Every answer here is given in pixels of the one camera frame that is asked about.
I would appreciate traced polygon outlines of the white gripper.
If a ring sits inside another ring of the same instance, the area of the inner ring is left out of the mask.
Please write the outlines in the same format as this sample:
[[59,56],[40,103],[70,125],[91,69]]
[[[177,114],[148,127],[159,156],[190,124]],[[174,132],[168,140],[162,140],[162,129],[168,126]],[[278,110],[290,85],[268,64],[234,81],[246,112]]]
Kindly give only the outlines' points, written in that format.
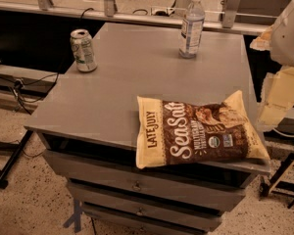
[[283,65],[276,74],[268,72],[262,85],[257,129],[271,131],[294,106],[294,0],[290,1],[273,27],[269,26],[252,40],[250,48],[270,50],[270,57]]

